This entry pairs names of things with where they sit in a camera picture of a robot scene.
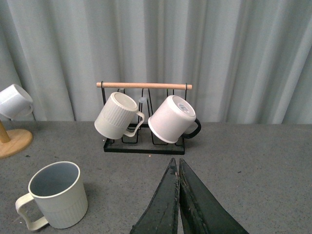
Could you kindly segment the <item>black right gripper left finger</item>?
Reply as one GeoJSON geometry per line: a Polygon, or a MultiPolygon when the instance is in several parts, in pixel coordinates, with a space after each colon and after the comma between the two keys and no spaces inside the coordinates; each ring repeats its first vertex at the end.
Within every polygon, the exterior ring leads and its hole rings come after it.
{"type": "Polygon", "coordinates": [[[180,181],[176,160],[172,158],[132,234],[176,234],[178,227],[180,181]]]}

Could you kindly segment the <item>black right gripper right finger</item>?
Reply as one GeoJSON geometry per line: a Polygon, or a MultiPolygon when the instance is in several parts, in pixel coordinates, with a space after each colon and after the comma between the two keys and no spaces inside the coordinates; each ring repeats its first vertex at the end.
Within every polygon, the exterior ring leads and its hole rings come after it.
{"type": "Polygon", "coordinates": [[[186,234],[246,234],[184,159],[179,160],[180,212],[186,234]]]}

